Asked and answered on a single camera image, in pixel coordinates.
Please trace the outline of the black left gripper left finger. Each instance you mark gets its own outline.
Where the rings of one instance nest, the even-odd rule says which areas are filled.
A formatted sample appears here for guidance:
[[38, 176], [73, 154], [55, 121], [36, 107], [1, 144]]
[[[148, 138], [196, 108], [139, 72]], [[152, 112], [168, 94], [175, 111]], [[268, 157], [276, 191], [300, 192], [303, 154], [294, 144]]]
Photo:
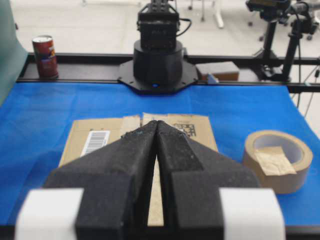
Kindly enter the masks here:
[[157, 122], [54, 169], [19, 211], [17, 240], [123, 240], [148, 221]]

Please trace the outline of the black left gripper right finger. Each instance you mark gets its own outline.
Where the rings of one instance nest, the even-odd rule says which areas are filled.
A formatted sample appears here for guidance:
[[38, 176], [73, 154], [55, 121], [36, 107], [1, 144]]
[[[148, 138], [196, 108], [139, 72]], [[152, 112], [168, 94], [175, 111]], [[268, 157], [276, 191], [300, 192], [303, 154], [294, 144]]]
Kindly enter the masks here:
[[277, 198], [252, 170], [163, 121], [156, 138], [169, 239], [285, 239]]

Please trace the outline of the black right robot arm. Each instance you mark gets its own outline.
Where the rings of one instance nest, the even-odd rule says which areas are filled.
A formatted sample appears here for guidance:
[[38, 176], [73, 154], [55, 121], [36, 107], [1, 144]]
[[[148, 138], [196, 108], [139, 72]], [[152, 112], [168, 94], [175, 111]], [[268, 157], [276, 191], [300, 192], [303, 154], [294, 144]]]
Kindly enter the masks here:
[[152, 0], [137, 16], [140, 39], [133, 59], [119, 66], [118, 81], [142, 94], [171, 94], [198, 81], [196, 66], [185, 59], [179, 13], [167, 0]]

